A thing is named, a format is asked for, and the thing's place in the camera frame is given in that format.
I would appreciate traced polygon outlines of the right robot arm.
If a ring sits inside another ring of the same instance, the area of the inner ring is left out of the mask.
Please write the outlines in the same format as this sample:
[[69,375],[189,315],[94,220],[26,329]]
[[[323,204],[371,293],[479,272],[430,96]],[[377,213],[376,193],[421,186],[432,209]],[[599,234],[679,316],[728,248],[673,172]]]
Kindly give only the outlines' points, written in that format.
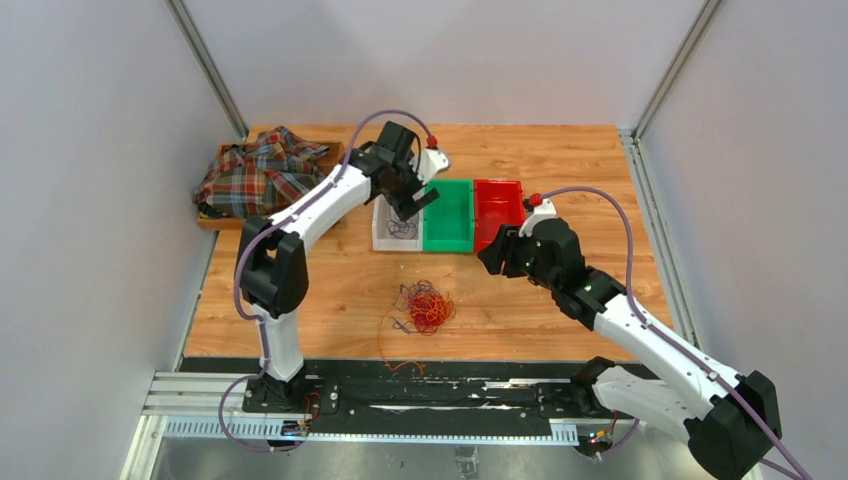
[[582,415],[615,410],[684,443],[716,479],[741,479],[782,436],[774,383],[724,365],[656,320],[626,288],[587,265],[577,234],[560,219],[526,230],[503,225],[478,257],[491,275],[525,277],[547,289],[559,310],[634,355],[655,379],[597,357],[574,377]]

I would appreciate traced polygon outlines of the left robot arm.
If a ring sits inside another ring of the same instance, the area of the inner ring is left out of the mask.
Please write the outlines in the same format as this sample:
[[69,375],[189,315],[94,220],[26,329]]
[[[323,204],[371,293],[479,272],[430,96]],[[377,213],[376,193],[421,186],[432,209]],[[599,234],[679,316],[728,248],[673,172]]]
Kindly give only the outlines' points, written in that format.
[[447,171],[451,161],[428,137],[419,152],[418,136],[388,121],[376,140],[351,145],[328,177],[285,210],[244,223],[234,272],[235,305],[256,323],[261,369],[255,386],[283,413],[298,411],[306,400],[301,371],[297,311],[310,280],[307,257],[332,226],[360,205],[382,198],[402,220],[418,214],[439,194],[426,186]]

